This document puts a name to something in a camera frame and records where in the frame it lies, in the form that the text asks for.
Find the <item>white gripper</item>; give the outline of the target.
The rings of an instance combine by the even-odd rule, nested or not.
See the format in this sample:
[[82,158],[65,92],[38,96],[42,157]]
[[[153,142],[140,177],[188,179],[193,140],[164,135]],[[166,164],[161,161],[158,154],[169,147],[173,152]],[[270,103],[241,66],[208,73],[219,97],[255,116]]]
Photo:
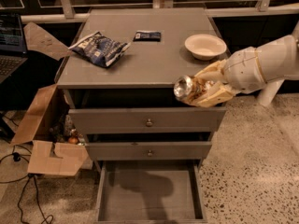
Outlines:
[[195,77],[210,80],[199,93],[188,99],[190,105],[200,107],[212,107],[231,100],[237,95],[237,91],[249,94],[266,85],[254,47],[235,52],[227,61],[218,60],[208,65]]

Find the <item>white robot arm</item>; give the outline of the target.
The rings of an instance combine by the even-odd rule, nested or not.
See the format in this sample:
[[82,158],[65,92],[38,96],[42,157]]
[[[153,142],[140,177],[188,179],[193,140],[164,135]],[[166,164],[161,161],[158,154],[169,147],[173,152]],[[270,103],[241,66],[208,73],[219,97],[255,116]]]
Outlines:
[[216,61],[195,75],[201,84],[213,85],[203,94],[194,94],[190,105],[211,107],[227,102],[239,93],[259,91],[257,101],[268,106],[284,80],[299,79],[298,27],[258,48],[236,51],[228,59]]

